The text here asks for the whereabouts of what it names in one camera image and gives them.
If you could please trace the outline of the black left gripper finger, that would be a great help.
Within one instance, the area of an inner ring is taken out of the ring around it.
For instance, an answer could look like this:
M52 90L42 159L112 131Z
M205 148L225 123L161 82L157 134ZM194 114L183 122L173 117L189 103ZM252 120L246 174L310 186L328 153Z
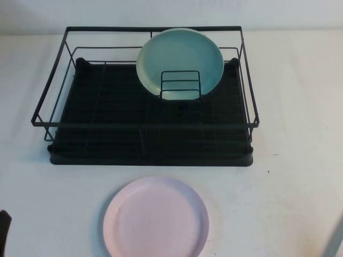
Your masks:
M12 217L6 210L1 210L0 212L0 233L1 233L1 243L6 241L9 227L12 221Z

